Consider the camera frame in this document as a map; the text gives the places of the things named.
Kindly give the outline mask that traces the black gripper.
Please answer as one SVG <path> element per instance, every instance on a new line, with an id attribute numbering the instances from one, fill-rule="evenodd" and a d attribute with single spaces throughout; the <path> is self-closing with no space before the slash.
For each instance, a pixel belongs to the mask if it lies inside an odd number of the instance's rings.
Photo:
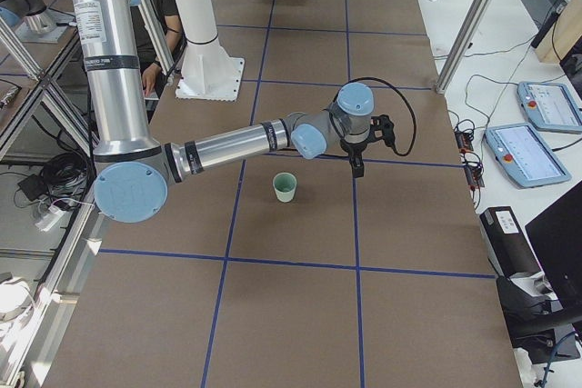
<path id="1" fill-rule="evenodd" d="M 394 148 L 394 123 L 388 115 L 372 116 L 369 125 L 361 134 L 347 134 L 341 141 L 341 148 L 350 159 L 352 176 L 361 178 L 365 174 L 362 153 L 372 143 L 382 141 L 386 147 Z"/>

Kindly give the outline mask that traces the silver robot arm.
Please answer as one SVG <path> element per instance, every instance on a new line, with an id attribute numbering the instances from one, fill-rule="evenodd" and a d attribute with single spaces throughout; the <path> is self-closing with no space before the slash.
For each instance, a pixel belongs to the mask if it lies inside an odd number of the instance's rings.
<path id="1" fill-rule="evenodd" d="M 339 145 L 359 177 L 369 144 L 396 144 L 389 117 L 374 115 L 366 79 L 343 85 L 316 114 L 293 113 L 199 141 L 160 144 L 146 117 L 131 0 L 72 2 L 99 132 L 94 197 L 113 220 L 147 220 L 163 207 L 171 184 L 254 155 L 294 147 L 312 159 Z"/>

